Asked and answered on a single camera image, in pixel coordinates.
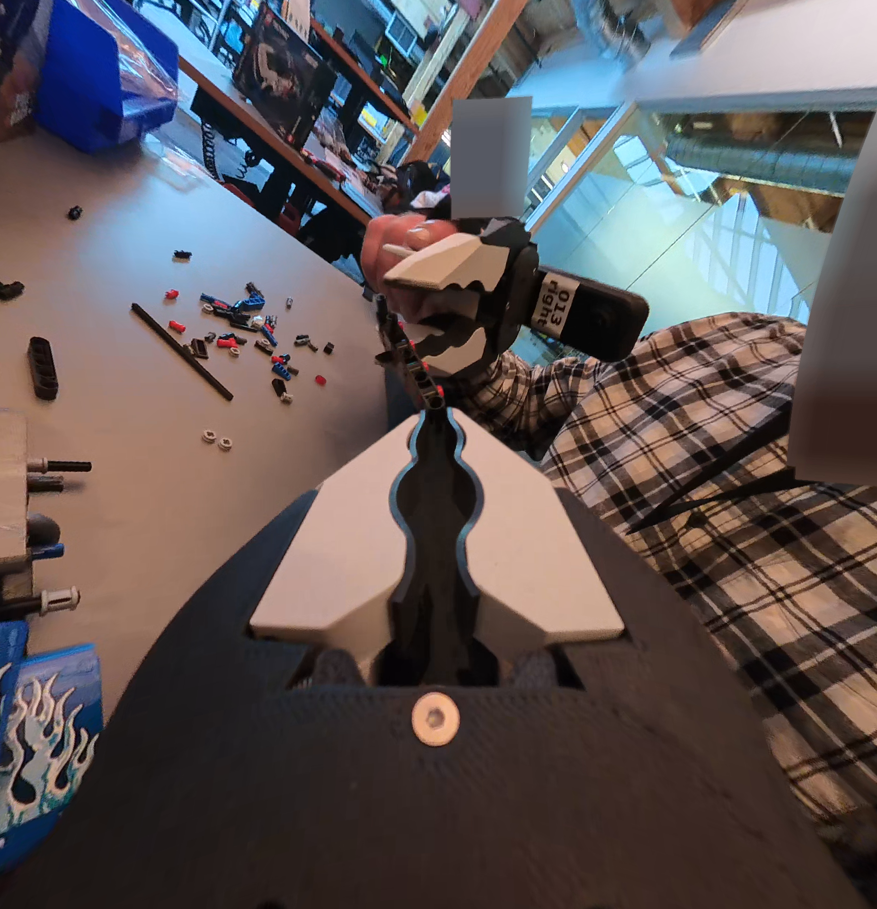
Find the black short beam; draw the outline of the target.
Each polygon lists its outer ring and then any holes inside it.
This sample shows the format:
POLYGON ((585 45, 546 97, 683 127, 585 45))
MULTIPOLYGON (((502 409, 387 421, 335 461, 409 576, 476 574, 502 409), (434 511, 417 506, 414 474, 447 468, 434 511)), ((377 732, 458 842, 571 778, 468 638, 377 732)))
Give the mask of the black short beam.
POLYGON ((35 397, 41 401, 55 401, 59 388, 58 375, 53 350, 46 338, 29 338, 27 361, 35 397))

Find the person's right forearm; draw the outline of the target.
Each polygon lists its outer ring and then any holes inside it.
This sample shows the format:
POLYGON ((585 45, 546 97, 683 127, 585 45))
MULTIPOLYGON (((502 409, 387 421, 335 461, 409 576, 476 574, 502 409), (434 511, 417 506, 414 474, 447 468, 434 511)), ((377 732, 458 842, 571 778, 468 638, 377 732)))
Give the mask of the person's right forearm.
POLYGON ((512 449, 538 459, 580 451, 586 459, 590 417, 585 400, 620 383, 629 365, 568 357, 531 366, 507 352, 479 374, 444 380, 444 396, 512 449))

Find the clear plastic bag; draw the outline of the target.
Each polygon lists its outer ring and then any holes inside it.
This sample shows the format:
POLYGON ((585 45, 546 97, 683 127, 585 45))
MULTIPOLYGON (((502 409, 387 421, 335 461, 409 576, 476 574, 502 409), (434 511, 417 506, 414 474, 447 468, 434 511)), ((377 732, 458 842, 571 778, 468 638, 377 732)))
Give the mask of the clear plastic bag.
POLYGON ((125 102, 175 103, 178 77, 164 66, 151 43, 163 36, 130 2, 70 2, 113 39, 119 93, 125 102))

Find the wooden post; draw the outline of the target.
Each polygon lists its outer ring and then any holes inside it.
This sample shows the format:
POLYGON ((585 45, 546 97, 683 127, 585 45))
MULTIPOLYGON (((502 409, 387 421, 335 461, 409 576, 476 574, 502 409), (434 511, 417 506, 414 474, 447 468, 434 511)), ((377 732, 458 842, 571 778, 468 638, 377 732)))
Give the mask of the wooden post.
POLYGON ((489 6, 467 50, 428 113, 424 125, 401 159, 402 164, 429 160, 444 131, 451 126, 454 103, 467 100, 527 5, 527 1, 495 1, 489 6))

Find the person's plaid trousers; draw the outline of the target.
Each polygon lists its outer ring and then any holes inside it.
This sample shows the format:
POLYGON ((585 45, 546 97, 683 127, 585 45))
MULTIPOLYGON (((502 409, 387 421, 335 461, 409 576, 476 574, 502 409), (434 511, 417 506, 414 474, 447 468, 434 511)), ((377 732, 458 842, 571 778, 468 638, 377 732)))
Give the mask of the person's plaid trousers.
POLYGON ((616 365, 530 374, 558 430, 546 469, 688 600, 734 664, 820 834, 877 865, 877 489, 752 493, 787 465, 806 329, 727 313, 643 338, 616 365))

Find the long black axle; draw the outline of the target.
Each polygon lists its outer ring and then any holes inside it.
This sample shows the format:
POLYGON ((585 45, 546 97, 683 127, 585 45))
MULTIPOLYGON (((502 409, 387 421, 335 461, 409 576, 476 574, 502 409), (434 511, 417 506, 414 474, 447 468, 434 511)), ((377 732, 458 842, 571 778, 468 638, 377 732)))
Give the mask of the long black axle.
POLYGON ((210 373, 205 366, 197 360, 188 349, 179 343, 162 325, 155 320, 139 303, 133 302, 130 305, 130 312, 134 314, 141 324, 145 325, 149 331, 158 337, 160 341, 168 347, 173 353, 183 361, 195 374, 197 374, 207 385, 209 385, 225 401, 232 402, 234 394, 228 390, 217 378, 210 373))

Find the black blue toy car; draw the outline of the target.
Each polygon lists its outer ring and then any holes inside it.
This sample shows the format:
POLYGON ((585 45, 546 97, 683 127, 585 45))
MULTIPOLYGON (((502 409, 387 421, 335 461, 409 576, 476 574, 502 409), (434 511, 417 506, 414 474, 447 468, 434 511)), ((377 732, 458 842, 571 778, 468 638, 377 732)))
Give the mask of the black blue toy car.
POLYGON ((80 592, 36 590, 35 564, 65 551, 58 525, 29 511, 89 462, 28 456, 27 420, 0 408, 0 875, 48 835, 93 761, 103 731, 100 661, 92 644, 28 651, 35 619, 75 610, 80 592))

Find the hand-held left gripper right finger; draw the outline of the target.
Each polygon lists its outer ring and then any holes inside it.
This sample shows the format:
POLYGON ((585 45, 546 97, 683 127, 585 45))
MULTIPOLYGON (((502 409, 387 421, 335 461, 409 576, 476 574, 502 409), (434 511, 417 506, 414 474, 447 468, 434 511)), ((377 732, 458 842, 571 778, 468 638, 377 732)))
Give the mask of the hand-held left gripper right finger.
POLYGON ((442 681, 626 630, 553 484, 455 411, 442 414, 442 681))

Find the dark toy box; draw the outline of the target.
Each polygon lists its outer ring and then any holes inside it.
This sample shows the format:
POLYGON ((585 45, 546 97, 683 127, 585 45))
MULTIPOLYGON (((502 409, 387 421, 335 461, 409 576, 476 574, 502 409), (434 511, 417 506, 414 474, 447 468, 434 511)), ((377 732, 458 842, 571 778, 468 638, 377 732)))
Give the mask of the dark toy box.
POLYGON ((337 73, 263 2, 244 42, 232 82, 274 133, 299 151, 328 104, 337 73))

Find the person's right hand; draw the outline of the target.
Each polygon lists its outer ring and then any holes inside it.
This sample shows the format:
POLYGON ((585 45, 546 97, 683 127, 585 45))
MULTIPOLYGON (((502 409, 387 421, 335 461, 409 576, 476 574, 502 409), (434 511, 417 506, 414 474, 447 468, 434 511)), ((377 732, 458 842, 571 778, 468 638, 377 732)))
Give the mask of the person's right hand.
POLYGON ((405 323, 431 324, 434 318, 446 314, 474 317, 478 297, 470 292, 426 292, 386 283, 386 274, 401 261, 387 249, 388 245, 418 251, 457 232, 454 223, 427 217, 416 210, 383 214, 366 227, 360 257, 364 278, 377 294, 386 298, 387 309, 405 323))

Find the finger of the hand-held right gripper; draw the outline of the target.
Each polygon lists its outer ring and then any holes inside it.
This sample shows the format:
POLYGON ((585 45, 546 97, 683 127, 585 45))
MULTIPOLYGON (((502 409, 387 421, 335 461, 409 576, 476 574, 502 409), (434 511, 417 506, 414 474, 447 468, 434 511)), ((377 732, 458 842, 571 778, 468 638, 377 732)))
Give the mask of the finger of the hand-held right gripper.
POLYGON ((497 359, 486 327, 476 320, 437 320, 432 325, 403 326, 433 378, 478 375, 497 359))
POLYGON ((491 292, 497 286, 497 247, 469 233, 454 233, 411 253, 387 271, 391 287, 491 292))

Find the pile of small toy bricks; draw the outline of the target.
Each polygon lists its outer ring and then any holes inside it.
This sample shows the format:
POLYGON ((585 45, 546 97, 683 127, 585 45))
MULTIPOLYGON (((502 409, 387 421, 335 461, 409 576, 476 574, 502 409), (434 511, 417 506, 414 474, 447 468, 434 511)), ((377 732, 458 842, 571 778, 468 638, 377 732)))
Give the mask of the pile of small toy bricks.
POLYGON ((295 395, 287 385, 298 376, 298 369, 291 364, 291 355, 278 349, 277 316, 265 312, 266 297, 257 285, 248 282, 244 296, 232 303, 209 293, 200 294, 199 302, 202 312, 222 320, 230 328, 228 332, 208 332, 199 337, 206 341, 207 351, 216 347, 237 358, 244 347, 251 345, 269 360, 275 397, 280 403, 291 405, 295 395))

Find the black beam assembly red pins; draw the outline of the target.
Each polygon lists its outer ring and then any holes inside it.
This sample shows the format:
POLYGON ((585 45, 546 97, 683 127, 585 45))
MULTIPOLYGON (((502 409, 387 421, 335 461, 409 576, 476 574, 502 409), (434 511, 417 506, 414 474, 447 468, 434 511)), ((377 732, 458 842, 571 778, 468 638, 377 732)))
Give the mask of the black beam assembly red pins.
POLYGON ((374 302, 377 332, 383 346, 383 351, 376 355, 376 363, 394 377, 395 385, 417 412, 443 413, 444 392, 416 352, 399 316, 389 310, 383 294, 375 294, 374 302))

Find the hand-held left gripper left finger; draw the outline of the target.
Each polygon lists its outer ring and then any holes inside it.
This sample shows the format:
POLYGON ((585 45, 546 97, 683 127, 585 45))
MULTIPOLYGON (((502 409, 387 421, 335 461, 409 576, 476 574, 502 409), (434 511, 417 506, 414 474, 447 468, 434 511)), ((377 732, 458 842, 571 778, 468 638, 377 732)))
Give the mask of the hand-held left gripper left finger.
POLYGON ((349 653, 364 681, 395 637, 390 602, 415 562, 439 550, 439 505, 428 498, 417 443, 425 414, 320 484, 251 615, 257 638, 349 653))

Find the silver air duct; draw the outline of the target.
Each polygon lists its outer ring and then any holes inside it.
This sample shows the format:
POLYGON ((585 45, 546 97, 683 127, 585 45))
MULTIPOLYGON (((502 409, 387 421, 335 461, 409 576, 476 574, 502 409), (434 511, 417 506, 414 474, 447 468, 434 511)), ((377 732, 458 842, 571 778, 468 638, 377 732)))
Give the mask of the silver air duct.
POLYGON ((858 154, 713 141, 682 134, 668 138, 665 149, 666 156, 684 168, 831 196, 845 195, 858 162, 858 154))

